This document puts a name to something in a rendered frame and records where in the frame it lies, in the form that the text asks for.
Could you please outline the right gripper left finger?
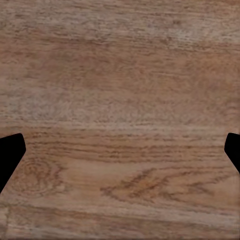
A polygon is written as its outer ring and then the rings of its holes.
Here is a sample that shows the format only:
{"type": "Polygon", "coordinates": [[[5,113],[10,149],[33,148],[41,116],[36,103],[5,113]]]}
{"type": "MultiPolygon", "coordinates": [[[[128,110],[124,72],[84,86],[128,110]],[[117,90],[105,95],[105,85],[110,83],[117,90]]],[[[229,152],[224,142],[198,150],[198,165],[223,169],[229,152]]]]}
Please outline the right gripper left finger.
{"type": "Polygon", "coordinates": [[[0,193],[26,152],[21,133],[0,138],[0,193]]]}

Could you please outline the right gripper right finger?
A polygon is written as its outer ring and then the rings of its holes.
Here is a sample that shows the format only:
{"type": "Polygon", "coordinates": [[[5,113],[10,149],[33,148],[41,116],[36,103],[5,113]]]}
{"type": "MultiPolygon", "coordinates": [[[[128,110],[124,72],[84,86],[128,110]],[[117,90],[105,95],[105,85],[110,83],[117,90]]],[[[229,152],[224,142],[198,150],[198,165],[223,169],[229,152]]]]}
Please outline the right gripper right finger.
{"type": "Polygon", "coordinates": [[[240,172],[240,134],[229,133],[227,135],[224,151],[240,172]]]}

